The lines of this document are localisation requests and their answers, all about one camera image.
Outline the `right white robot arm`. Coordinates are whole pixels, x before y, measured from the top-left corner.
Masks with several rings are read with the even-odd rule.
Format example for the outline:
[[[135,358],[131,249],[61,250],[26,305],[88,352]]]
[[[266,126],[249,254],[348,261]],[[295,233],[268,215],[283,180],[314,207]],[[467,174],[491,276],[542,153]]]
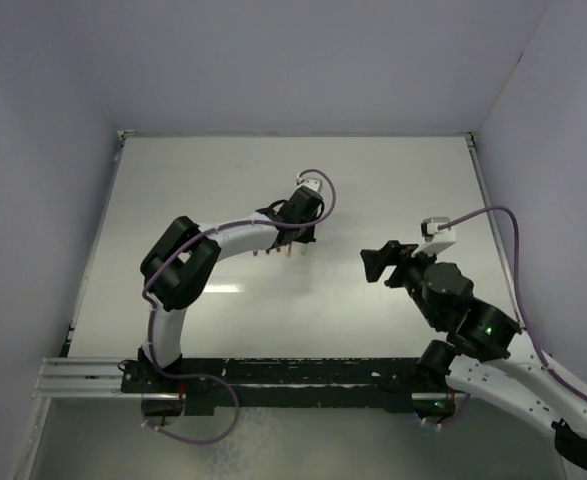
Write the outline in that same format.
[[[396,240],[363,249],[365,277],[401,288],[427,324],[445,334],[419,358],[418,380],[429,391],[446,385],[480,398],[551,434],[565,460],[587,471],[587,384],[537,349],[529,333],[474,294],[456,264],[440,262]]]

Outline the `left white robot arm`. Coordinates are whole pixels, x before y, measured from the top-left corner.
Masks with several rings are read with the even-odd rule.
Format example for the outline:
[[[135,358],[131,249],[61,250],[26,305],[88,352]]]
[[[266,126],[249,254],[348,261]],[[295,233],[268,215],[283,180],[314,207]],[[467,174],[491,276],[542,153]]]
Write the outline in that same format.
[[[167,392],[178,382],[186,312],[204,292],[216,264],[248,252],[312,242],[324,210],[320,190],[320,182],[312,179],[297,186],[290,198],[240,220],[200,225],[180,216],[168,226],[140,266],[143,297],[153,314],[142,345],[149,361],[143,378],[155,391]]]

